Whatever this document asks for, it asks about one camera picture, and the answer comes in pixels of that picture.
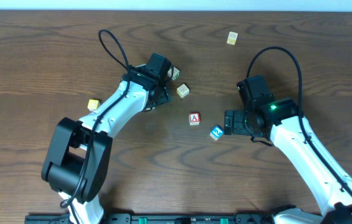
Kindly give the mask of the letter B picture block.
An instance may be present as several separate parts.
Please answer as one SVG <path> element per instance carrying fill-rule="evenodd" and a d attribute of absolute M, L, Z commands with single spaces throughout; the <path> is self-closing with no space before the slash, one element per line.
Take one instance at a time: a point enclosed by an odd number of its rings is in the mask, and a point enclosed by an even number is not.
<path fill-rule="evenodd" d="M 186 84 L 182 84 L 176 89 L 176 93 L 179 95 L 180 98 L 184 98 L 190 92 L 189 87 Z"/>

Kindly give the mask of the blue number 2 block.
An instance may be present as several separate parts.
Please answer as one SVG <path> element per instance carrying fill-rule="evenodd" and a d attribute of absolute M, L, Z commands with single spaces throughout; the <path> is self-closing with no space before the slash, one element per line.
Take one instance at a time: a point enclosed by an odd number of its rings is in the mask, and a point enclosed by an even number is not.
<path fill-rule="evenodd" d="M 220 126 L 215 126 L 210 132 L 210 137 L 217 141 L 224 134 L 223 129 Z"/>

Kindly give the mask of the red letter A block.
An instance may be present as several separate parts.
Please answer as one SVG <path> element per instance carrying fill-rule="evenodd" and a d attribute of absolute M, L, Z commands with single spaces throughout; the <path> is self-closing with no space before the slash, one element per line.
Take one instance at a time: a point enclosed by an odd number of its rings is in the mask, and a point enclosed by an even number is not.
<path fill-rule="evenodd" d="M 189 124 L 191 126 L 200 124 L 200 114 L 199 113 L 190 113 L 189 114 Z"/>

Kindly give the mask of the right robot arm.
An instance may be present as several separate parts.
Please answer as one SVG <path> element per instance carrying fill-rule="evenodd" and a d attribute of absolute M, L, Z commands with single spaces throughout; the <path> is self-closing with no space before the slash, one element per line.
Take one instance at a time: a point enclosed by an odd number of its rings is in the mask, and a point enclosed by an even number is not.
<path fill-rule="evenodd" d="M 352 223 L 352 177 L 320 142 L 297 104 L 290 98 L 276 100 L 262 76 L 238 82 L 237 89 L 244 107 L 225 112 L 225 133 L 279 148 L 307 184 L 321 212 L 314 215 L 286 207 L 272 215 L 273 222 Z"/>

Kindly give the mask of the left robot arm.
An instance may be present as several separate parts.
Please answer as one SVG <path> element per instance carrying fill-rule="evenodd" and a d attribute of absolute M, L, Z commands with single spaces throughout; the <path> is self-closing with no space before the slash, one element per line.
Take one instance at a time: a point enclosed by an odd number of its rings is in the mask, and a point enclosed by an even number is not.
<path fill-rule="evenodd" d="M 118 89 L 95 111 L 55 127 L 42 166 L 42 180 L 63 198 L 72 223 L 100 223 L 104 211 L 98 193 L 107 176 L 113 138 L 137 113 L 170 101 L 166 89 L 171 62 L 152 54 L 133 67 Z"/>

